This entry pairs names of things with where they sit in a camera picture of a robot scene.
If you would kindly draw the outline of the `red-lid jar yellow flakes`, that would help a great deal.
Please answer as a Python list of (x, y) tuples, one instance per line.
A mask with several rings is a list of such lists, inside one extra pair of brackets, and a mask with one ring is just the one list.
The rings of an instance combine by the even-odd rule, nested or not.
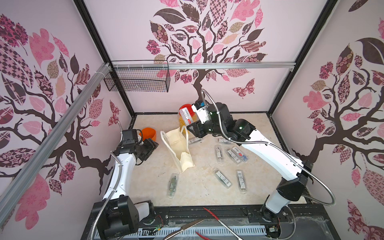
[(191, 104), (185, 104), (179, 109), (179, 124), (180, 128), (188, 126), (198, 120), (197, 114), (192, 110)]

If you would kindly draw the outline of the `compass set case blue red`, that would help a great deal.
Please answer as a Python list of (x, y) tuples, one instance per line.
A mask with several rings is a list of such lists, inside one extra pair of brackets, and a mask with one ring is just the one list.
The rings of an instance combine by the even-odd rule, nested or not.
[(237, 157), (242, 160), (243, 162), (248, 161), (248, 157), (238, 148), (238, 147), (233, 147), (232, 151), (237, 155)]

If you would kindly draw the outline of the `aluminium rail left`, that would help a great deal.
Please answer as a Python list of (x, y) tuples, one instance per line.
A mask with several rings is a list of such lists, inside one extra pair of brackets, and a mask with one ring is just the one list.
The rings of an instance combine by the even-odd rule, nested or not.
[(59, 120), (52, 132), (47, 136), (43, 143), (36, 149), (32, 158), (21, 169), (20, 173), (10, 183), (5, 192), (1, 195), (1, 224), (3, 224), (11, 211), (15, 208), (20, 198), (31, 185), (36, 175), (39, 173), (44, 163), (59, 144), (68, 128), (79, 115), (82, 107), (93, 94), (99, 83), (104, 80), (105, 75), (111, 70), (110, 63), (103, 63), (91, 77), (89, 83), (71, 104), (63, 117)]

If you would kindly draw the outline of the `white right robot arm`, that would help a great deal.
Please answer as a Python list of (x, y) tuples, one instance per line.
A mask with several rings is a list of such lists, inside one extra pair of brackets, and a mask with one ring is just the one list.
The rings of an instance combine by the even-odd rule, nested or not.
[[(194, 136), (222, 137), (257, 155), (281, 175), (282, 180), (267, 197), (261, 209), (261, 215), (266, 221), (271, 222), (284, 207), (291, 202), (297, 202), (302, 197), (328, 207), (336, 204), (335, 194), (312, 173), (313, 164), (310, 161), (300, 160), (275, 145), (259, 130), (255, 118), (250, 121), (245, 119), (249, 114), (233, 115), (225, 104), (204, 104), (201, 101), (192, 105), (192, 111), (198, 119), (188, 124), (187, 129)], [(331, 197), (330, 202), (317, 200), (305, 194), (309, 179), (325, 188)]]

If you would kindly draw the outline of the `orange plastic cup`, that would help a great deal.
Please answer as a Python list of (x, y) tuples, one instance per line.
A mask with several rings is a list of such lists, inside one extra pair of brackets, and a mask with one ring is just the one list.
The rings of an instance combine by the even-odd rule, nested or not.
[(152, 139), (154, 142), (157, 139), (157, 131), (153, 128), (144, 128), (140, 133), (143, 140)]

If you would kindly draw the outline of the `green compass set case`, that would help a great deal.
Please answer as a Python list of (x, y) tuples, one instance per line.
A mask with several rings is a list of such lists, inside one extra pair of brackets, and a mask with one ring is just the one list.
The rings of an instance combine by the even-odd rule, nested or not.
[(179, 174), (171, 174), (171, 178), (168, 182), (167, 196), (173, 198), (176, 194), (178, 183), (179, 183)]

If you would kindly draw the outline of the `aluminium rail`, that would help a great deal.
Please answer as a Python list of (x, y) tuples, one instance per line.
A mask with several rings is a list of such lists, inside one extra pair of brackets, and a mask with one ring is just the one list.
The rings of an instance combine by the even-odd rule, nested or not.
[(36, 149), (32, 158), (21, 169), (20, 173), (10, 183), (5, 192), (1, 195), (1, 224), (3, 224), (11, 211), (15, 208), (20, 198), (31, 185), (36, 175), (39, 173), (44, 163), (59, 144), (68, 128), (79, 115), (82, 107), (93, 94), (99, 83), (104, 80), (105, 75), (111, 70), (110, 63), (103, 63), (91, 77), (89, 83), (71, 104), (63, 117), (59, 120), (52, 132), (47, 136), (43, 143)]
[(161, 70), (226, 70), (226, 69), (293, 69), (294, 62), (256, 62), (256, 63), (194, 63), (194, 64), (132, 64), (113, 63), (115, 69), (161, 69)]

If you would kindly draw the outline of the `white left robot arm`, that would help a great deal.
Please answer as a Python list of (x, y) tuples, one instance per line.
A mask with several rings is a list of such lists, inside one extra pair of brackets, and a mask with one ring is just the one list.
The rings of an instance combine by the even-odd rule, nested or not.
[(93, 240), (96, 235), (102, 240), (120, 240), (136, 233), (140, 221), (154, 214), (152, 201), (135, 204), (129, 197), (129, 190), (133, 170), (139, 165), (137, 160), (148, 159), (158, 145), (152, 139), (146, 139), (142, 143), (120, 143), (111, 152), (111, 157), (115, 160), (113, 175), (102, 200), (93, 205), (93, 222), (87, 240)]

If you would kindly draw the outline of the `aluminium rail back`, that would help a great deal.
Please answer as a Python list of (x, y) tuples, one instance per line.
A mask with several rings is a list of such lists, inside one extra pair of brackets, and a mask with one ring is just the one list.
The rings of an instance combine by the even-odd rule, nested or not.
[(293, 69), (294, 62), (256, 62), (256, 63), (194, 63), (194, 64), (132, 64), (113, 63), (115, 69), (161, 69), (161, 70), (226, 70), (226, 69)]

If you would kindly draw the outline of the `cream canvas tote bag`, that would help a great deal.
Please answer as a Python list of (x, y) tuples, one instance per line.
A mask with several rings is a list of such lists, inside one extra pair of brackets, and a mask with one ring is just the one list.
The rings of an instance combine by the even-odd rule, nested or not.
[(167, 133), (161, 131), (160, 135), (180, 174), (195, 166), (189, 151), (189, 131), (186, 126)]

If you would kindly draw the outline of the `compass set case red label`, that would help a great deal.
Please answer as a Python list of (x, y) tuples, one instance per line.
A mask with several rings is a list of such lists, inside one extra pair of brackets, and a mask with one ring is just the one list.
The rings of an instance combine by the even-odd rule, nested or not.
[(186, 126), (188, 126), (194, 122), (187, 107), (181, 108), (179, 110), (179, 114), (181, 115)]

